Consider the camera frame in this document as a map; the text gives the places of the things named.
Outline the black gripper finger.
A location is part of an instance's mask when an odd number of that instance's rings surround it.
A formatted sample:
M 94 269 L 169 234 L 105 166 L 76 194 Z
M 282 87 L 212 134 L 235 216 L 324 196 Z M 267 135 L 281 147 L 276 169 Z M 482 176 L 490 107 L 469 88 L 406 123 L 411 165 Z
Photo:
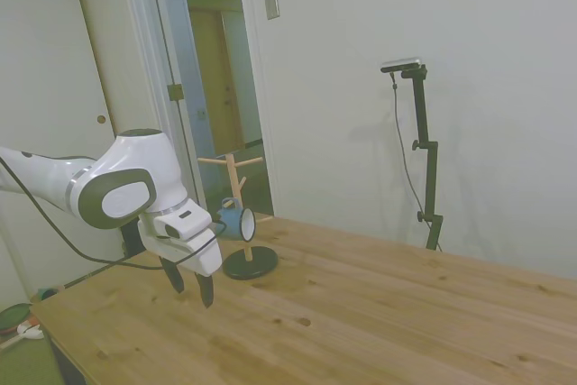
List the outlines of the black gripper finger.
M 197 285 L 199 287 L 199 293 L 202 303 L 205 308 L 209 308 L 214 302 L 214 282 L 211 275 L 205 276 L 200 273 L 195 273 L 197 279 Z
M 178 265 L 163 257 L 160 257 L 161 267 L 169 279 L 171 286 L 177 293 L 182 293 L 185 288 L 184 280 L 179 272 Z

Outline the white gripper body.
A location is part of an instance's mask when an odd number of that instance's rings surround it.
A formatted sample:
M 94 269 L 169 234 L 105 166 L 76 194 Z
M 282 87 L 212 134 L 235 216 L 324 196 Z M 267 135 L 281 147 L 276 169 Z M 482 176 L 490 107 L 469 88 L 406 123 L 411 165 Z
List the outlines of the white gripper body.
M 211 276 L 222 265 L 222 255 L 209 218 L 194 220 L 157 216 L 138 222 L 144 247 L 173 263 L 182 264 L 202 276 Z

